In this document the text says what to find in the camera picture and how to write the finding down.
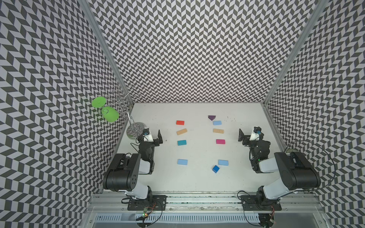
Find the natural wood block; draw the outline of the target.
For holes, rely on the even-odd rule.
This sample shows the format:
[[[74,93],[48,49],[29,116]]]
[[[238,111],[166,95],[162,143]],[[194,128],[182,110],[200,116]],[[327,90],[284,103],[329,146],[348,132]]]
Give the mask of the natural wood block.
[[[187,133],[187,129],[185,128],[185,129],[179,130],[176,133],[177,133],[177,135],[185,134],[185,133]]]
[[[213,132],[218,134],[224,134],[224,130],[222,129],[213,129]]]

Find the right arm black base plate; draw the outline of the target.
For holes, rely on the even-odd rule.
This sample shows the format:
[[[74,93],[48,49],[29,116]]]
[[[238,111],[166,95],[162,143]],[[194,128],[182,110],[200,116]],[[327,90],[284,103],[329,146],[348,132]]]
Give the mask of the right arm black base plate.
[[[243,208],[246,211],[281,211],[282,207],[278,200],[258,199],[257,197],[241,195]]]

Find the teal rectangular block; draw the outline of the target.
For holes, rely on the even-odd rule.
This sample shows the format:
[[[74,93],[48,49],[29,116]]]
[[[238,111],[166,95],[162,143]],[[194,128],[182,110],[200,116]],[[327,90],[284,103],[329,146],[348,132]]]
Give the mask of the teal rectangular block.
[[[177,141],[177,145],[178,146],[187,145],[187,141],[186,140],[179,140],[179,141]]]

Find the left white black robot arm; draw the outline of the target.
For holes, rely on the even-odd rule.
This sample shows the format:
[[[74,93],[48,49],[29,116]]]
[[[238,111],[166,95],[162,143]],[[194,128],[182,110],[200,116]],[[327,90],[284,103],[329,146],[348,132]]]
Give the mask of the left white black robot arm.
[[[116,154],[103,178],[103,188],[124,192],[133,200],[152,200],[152,190],[138,181],[140,175],[151,175],[155,168],[155,148],[163,144],[161,132],[154,139],[150,129],[143,129],[137,137],[138,150],[134,154]]]

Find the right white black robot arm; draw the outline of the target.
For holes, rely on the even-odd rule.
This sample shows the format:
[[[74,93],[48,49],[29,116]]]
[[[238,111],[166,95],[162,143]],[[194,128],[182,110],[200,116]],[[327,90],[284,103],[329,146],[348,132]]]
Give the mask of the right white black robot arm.
[[[238,141],[249,148],[249,161],[253,171],[258,174],[278,172],[280,175],[274,182],[258,188],[255,197],[258,205],[269,206],[295,191],[301,192],[320,186],[319,173],[303,153],[297,150],[289,153],[277,152],[269,158],[271,143],[263,138],[264,133],[260,127],[254,127],[250,135],[245,135],[239,129]]]

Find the magenta rectangular block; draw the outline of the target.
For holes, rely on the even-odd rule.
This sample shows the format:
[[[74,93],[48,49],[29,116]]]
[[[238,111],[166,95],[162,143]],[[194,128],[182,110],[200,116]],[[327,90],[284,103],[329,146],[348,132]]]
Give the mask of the magenta rectangular block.
[[[217,144],[226,144],[225,140],[223,140],[223,139],[217,139],[216,143]]]

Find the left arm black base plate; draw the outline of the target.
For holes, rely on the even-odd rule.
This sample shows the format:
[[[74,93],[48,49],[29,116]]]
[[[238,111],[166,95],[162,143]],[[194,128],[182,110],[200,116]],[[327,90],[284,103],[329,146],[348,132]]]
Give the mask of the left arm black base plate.
[[[154,208],[154,211],[164,211],[166,208],[166,195],[153,195],[147,199],[131,199],[127,205],[128,211],[143,211],[144,208]]]

